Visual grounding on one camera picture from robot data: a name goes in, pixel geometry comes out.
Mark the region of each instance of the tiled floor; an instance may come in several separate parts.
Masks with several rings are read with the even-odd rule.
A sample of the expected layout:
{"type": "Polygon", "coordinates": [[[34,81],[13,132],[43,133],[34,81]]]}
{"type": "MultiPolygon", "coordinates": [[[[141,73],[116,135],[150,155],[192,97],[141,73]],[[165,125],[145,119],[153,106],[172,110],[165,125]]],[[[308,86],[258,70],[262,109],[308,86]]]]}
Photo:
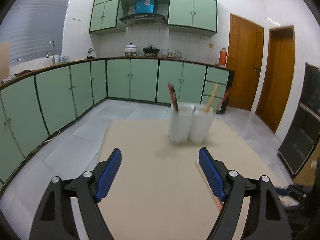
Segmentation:
{"type": "MultiPolygon", "coordinates": [[[[36,153],[7,187],[0,199],[0,209],[13,230],[21,240],[28,239],[36,209],[52,177],[76,178],[95,167],[103,135],[112,120],[168,118],[167,106],[106,100],[93,108],[36,153]]],[[[281,142],[260,118],[249,111],[231,107],[216,118],[235,130],[280,181],[287,185],[291,182],[276,155],[281,142]]],[[[72,199],[72,207],[79,236],[81,240],[86,239],[76,199],[72,199]]]]}

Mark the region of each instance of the silver bolt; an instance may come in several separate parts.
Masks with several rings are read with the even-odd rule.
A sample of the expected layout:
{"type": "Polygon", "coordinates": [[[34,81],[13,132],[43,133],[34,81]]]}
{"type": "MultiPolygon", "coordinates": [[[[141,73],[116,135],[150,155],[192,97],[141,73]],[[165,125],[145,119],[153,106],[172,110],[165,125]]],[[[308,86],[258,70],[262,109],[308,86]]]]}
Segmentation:
{"type": "Polygon", "coordinates": [[[236,171],[234,171],[234,170],[231,170],[231,171],[229,171],[229,175],[230,175],[231,177],[236,177],[236,176],[238,176],[238,172],[236,172],[236,171]]]}
{"type": "Polygon", "coordinates": [[[263,181],[268,182],[269,181],[269,177],[266,175],[263,175],[261,178],[263,181]]]}
{"type": "Polygon", "coordinates": [[[57,176],[55,176],[55,177],[52,178],[51,181],[52,181],[53,183],[57,183],[59,180],[60,180],[60,178],[57,177],[57,176]]]}
{"type": "Polygon", "coordinates": [[[91,175],[92,175],[92,172],[91,172],[91,171],[85,171],[84,174],[83,174],[83,176],[84,176],[85,178],[89,178],[89,177],[91,177],[91,175]]]}

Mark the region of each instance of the white cup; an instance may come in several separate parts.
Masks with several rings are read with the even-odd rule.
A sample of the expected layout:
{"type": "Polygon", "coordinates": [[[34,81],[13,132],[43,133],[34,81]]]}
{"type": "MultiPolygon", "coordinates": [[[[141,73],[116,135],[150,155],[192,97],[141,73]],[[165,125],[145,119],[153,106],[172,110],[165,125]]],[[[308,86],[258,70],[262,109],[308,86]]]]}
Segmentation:
{"type": "Polygon", "coordinates": [[[178,103],[179,112],[174,112],[171,107],[169,125],[169,141],[175,144],[184,143],[188,140],[191,128],[193,107],[178,103]]]}
{"type": "Polygon", "coordinates": [[[205,108],[206,105],[196,106],[192,117],[189,140],[193,143],[202,143],[208,136],[215,113],[212,107],[208,113],[205,113],[205,108]]]}

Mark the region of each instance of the black range hood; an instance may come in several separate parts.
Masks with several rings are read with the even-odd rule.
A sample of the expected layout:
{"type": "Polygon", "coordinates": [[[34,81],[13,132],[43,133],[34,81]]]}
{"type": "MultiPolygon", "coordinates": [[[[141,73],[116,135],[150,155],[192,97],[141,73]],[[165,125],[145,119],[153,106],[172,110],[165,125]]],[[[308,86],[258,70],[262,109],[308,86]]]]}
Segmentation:
{"type": "Polygon", "coordinates": [[[167,24],[164,16],[156,13],[136,13],[125,16],[119,20],[129,26],[148,23],[167,24]]]}

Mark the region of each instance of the window blind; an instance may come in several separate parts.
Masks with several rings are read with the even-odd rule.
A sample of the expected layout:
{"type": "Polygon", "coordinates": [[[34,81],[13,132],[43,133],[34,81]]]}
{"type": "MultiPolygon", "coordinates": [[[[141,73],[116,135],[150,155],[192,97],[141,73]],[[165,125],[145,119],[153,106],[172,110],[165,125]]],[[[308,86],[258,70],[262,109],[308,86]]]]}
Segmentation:
{"type": "Polygon", "coordinates": [[[10,41],[9,66],[62,52],[69,0],[16,0],[0,25],[0,43],[10,41]]]}

